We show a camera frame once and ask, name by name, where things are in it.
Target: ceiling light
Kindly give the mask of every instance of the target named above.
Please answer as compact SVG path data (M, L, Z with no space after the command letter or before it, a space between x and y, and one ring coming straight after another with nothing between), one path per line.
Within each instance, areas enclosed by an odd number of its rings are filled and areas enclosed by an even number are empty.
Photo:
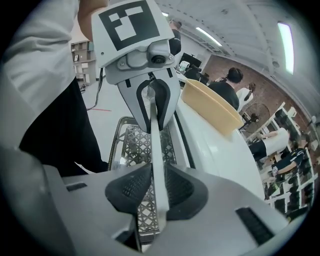
M202 30L200 27L196 27L196 29L199 30L201 33L205 34L208 38L214 41L218 46L222 46L221 43L219 43L216 39L214 39L211 35L209 35L206 31Z
M294 42L292 41L291 29L287 24L278 23L280 34L282 37L284 55L285 55L285 69L290 74L294 73Z

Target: white shirt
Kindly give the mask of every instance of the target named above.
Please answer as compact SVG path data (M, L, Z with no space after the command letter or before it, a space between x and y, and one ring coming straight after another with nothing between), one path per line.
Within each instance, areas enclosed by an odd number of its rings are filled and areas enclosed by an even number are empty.
M248 104L250 101L253 100L254 98L254 94L251 93L250 97L245 100L245 98L247 97L247 95L249 94L250 90L247 89L247 88L241 88L240 90L238 90L236 92L236 95L238 96L239 98L239 108L238 108L238 112L240 112L242 110L242 108Z
M44 0L3 55L0 143L18 146L30 124L75 78L69 41L79 0Z
M289 134L286 129L280 128L277 132L277 136L269 137L262 140L265 145L267 156L270 156L275 152L283 151L288 145Z

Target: cable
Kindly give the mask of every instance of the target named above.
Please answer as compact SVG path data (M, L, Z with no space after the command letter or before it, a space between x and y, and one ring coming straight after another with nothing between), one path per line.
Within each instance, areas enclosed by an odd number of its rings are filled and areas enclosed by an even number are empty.
M100 75L99 75L99 82L98 82L98 91L96 92L95 104L94 104L94 106L92 106L92 107L90 107L90 108L87 108L87 109L86 109L87 111L92 110L93 108L95 108L95 107L98 105L99 93L100 93L100 90L101 90L101 87L102 87L102 81L103 81L103 71L104 71L104 69L103 69L103 68L100 68Z

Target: brick wall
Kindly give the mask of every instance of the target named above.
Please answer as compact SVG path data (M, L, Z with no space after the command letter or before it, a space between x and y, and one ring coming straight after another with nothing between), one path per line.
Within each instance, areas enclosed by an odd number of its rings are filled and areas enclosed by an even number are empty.
M203 73L209 74L210 80L214 81L217 78L225 77L230 68L238 68L243 72L243 80L235 88L236 91L248 86L251 82L256 84L256 89L253 93L254 97L249 105L263 103L268 107L270 115L273 115L280 105L285 102L284 108L287 111L291 107L296 109L297 114L293 119L300 126L300 131L308 131L308 120L297 104L275 83L253 69L228 58L212 55L203 69ZM320 148L318 147L315 152L310 150L310 156L314 163L316 157L320 156ZM319 172L320 166L318 165L315 169Z

